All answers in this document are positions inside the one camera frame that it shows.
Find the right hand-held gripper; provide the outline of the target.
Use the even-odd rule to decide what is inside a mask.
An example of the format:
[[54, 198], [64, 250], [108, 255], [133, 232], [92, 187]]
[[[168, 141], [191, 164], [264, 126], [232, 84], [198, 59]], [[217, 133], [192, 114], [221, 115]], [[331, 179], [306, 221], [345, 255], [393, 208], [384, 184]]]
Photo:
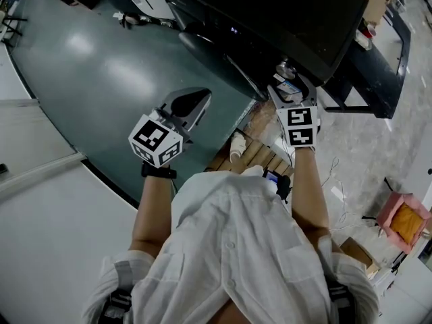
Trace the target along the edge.
[[292, 148], [314, 149], [318, 133], [317, 89], [302, 74], [297, 75], [297, 83], [302, 94], [300, 105], [288, 105], [272, 85], [267, 86], [267, 91], [275, 105], [286, 144]]

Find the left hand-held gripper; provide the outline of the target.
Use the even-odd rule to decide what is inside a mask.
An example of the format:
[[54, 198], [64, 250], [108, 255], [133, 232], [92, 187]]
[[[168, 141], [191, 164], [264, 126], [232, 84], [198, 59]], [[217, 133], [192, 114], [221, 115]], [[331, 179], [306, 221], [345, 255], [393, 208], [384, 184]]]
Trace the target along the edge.
[[134, 154], [156, 168], [171, 162], [192, 145], [190, 131], [203, 118], [210, 102], [211, 91], [200, 89], [142, 115], [128, 137]]

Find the black washing machine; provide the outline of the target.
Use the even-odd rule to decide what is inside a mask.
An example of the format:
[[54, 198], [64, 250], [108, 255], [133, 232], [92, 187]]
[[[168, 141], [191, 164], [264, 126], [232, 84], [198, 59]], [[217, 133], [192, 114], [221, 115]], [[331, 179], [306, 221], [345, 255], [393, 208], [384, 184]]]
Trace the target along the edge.
[[285, 63], [324, 85], [351, 45], [368, 0], [165, 0], [179, 38], [206, 68], [252, 99], [266, 101]]

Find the person's left forearm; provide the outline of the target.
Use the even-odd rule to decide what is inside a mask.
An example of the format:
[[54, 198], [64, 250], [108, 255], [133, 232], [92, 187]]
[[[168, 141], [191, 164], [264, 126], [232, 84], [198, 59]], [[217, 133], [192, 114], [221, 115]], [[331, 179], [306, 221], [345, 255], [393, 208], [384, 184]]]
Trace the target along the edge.
[[129, 250], [156, 258], [171, 235], [171, 180], [148, 176], [132, 230]]

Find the person's right forearm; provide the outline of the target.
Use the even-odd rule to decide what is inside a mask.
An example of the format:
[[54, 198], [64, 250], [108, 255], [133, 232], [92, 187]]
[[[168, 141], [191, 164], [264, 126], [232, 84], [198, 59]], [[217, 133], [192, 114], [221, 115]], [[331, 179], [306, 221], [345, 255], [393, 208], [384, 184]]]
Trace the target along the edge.
[[315, 152], [309, 147], [295, 149], [292, 217], [303, 230], [329, 229], [329, 215]]

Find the blue and white label sticker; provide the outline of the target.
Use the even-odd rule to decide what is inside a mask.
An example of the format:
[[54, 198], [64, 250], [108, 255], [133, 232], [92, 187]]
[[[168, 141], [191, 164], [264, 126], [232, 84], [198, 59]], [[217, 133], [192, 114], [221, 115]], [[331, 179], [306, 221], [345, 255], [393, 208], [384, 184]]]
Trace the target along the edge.
[[278, 84], [277, 90], [286, 102], [293, 101], [295, 104], [299, 104], [303, 99], [302, 91], [287, 80]]

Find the person's white shoe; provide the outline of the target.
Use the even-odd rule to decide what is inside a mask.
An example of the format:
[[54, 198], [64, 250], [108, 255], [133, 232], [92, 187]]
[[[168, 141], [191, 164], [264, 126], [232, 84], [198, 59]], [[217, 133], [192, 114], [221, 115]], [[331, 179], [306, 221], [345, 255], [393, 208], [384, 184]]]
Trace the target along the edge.
[[246, 139], [240, 132], [234, 132], [231, 137], [231, 144], [229, 150], [229, 160], [232, 164], [241, 159], [241, 156], [246, 150]]

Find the wooden slatted pallet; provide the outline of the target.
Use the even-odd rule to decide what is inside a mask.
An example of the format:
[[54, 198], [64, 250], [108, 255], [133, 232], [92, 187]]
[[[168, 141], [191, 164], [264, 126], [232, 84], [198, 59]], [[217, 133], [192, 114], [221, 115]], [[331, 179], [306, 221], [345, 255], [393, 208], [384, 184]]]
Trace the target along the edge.
[[232, 171], [242, 173], [245, 169], [260, 165], [263, 169], [275, 171], [281, 176], [289, 178], [294, 174], [294, 168], [289, 161], [284, 161], [268, 146], [262, 142], [255, 141], [248, 136], [246, 139], [246, 150], [240, 157], [240, 165], [233, 165], [230, 162], [230, 141], [228, 140], [207, 165], [205, 171]]

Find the black wristband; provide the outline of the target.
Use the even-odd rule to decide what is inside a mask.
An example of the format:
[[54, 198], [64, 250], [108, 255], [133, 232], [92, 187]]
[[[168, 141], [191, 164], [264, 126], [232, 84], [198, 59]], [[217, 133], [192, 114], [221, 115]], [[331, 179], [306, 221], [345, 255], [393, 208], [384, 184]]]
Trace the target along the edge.
[[174, 180], [177, 178], [177, 171], [171, 169], [170, 166], [156, 168], [154, 165], [151, 165], [144, 161], [142, 163], [141, 176], [144, 178], [150, 176], [154, 178]]

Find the black chest-mounted device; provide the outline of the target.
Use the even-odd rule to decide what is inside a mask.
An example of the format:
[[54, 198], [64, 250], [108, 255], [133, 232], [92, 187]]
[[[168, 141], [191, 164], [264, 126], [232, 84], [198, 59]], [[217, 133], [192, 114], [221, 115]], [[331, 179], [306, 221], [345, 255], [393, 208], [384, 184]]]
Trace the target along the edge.
[[263, 177], [271, 182], [271, 189], [282, 199], [286, 204], [288, 203], [288, 196], [291, 193], [292, 186], [291, 180], [287, 175], [280, 175], [274, 170], [264, 169]]

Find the white cup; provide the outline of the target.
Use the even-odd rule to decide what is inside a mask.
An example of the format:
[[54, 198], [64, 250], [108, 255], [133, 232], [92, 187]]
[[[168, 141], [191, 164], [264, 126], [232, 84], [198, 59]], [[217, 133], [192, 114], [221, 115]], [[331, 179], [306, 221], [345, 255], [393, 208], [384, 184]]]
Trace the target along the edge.
[[372, 42], [369, 38], [367, 38], [362, 32], [356, 30], [355, 41], [366, 51], [372, 49]]

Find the person's white shirt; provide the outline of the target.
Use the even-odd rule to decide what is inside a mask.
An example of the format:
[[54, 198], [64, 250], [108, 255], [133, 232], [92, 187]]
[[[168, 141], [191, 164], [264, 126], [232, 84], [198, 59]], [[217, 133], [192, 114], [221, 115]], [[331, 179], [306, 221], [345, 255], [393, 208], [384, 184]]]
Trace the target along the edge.
[[82, 324], [209, 324], [228, 303], [250, 324], [376, 324], [365, 266], [329, 235], [311, 243], [259, 168], [194, 175], [172, 213], [156, 258], [104, 260]]

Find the yellow cloth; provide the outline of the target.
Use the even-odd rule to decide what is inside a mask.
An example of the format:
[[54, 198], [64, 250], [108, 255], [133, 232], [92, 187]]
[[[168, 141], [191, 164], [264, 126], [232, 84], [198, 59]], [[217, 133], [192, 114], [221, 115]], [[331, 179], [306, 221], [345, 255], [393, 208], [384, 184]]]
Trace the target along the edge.
[[422, 224], [423, 218], [404, 203], [393, 216], [390, 228], [397, 233], [405, 243], [410, 244]]

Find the small brown cardboard box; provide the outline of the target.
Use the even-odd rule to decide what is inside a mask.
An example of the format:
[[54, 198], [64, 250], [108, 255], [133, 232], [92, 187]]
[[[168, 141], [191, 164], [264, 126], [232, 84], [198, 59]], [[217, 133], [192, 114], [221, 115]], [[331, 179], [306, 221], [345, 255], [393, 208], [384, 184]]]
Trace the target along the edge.
[[341, 245], [341, 250], [350, 257], [360, 261], [366, 267], [366, 274], [370, 280], [376, 276], [380, 267], [369, 252], [361, 246], [355, 239], [349, 237]]

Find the white folding chair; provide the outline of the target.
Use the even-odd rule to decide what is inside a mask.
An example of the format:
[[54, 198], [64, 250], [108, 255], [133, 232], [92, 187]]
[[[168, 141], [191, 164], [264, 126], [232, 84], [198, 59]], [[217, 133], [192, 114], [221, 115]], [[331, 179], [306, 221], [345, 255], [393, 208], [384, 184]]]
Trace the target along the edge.
[[27, 18], [18, 18], [9, 15], [7, 12], [0, 10], [0, 41], [6, 46], [11, 47], [11, 43], [8, 38], [5, 38], [6, 34], [23, 36], [23, 34], [18, 30], [18, 27], [13, 27], [14, 22], [27, 22]]

